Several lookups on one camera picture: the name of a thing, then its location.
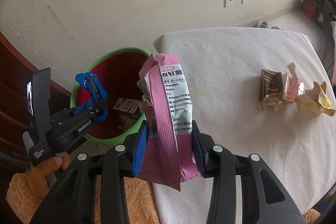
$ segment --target red bucket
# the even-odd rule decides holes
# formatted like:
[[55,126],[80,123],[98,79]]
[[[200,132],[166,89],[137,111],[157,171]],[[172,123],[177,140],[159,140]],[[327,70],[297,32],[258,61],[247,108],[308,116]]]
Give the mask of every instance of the red bucket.
[[[123,124],[119,114],[112,110],[119,98],[141,100],[142,92],[137,86],[139,71],[149,57],[150,52],[142,48],[120,48],[102,56],[93,62],[84,72],[95,72],[97,78],[107,93],[108,116],[104,122],[97,123],[85,138],[94,143],[116,145],[123,143],[126,136],[139,130],[144,114],[126,132],[117,126]],[[70,107],[84,104],[89,99],[89,93],[78,83],[75,84]]]

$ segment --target pink snack bag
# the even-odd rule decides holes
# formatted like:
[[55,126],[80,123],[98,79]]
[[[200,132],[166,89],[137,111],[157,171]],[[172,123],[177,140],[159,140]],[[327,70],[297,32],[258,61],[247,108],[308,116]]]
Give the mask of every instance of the pink snack bag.
[[180,190],[200,173],[192,152],[192,103],[179,59],[153,54],[139,72],[149,136],[137,177]]
[[288,102],[298,102],[300,101],[299,96],[305,93],[305,85],[302,80],[297,77],[295,72],[295,64],[290,63],[287,66],[292,77],[285,73],[283,75],[284,91],[285,91],[285,101]]

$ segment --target crumpled wrapper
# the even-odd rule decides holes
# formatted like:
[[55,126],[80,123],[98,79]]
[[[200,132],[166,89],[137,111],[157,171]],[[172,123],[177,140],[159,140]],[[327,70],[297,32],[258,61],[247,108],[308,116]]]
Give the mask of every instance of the crumpled wrapper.
[[287,66],[292,77],[289,77],[288,73],[283,75],[284,93],[285,93],[285,101],[287,102],[298,102],[299,97],[305,93],[305,85],[302,80],[297,77],[295,72],[295,64],[290,63]]
[[284,100],[284,85],[281,72],[261,70],[261,87],[258,107],[262,111],[266,105],[273,105],[275,110],[282,107]]
[[319,85],[319,83],[314,81],[314,88],[312,90],[306,90],[306,92],[299,97],[300,105],[308,107],[316,114],[325,113],[331,117],[334,116],[336,110],[327,97],[326,89],[326,82]]

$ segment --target white tablecloth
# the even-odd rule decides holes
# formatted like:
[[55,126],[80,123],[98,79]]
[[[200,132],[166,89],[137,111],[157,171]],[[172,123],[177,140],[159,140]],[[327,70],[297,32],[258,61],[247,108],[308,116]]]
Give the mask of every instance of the white tablecloth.
[[[307,36],[261,28],[209,28],[167,33],[154,46],[179,57],[200,131],[234,154],[258,153],[302,213],[335,183],[336,116],[299,111],[295,104],[277,112],[257,109],[261,69],[285,72],[291,62],[307,88],[314,80],[327,81],[327,94],[336,106]],[[154,184],[162,224],[205,223],[211,189],[212,180],[202,177],[183,182],[181,192]],[[237,195],[236,223],[241,223],[239,179]]]

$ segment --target beige wall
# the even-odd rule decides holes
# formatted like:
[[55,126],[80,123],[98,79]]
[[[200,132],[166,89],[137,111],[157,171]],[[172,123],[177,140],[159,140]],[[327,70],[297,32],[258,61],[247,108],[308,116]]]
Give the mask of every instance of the beige wall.
[[76,73],[122,46],[153,50],[172,31],[238,26],[293,7],[296,0],[0,0],[0,30],[38,67],[71,89]]

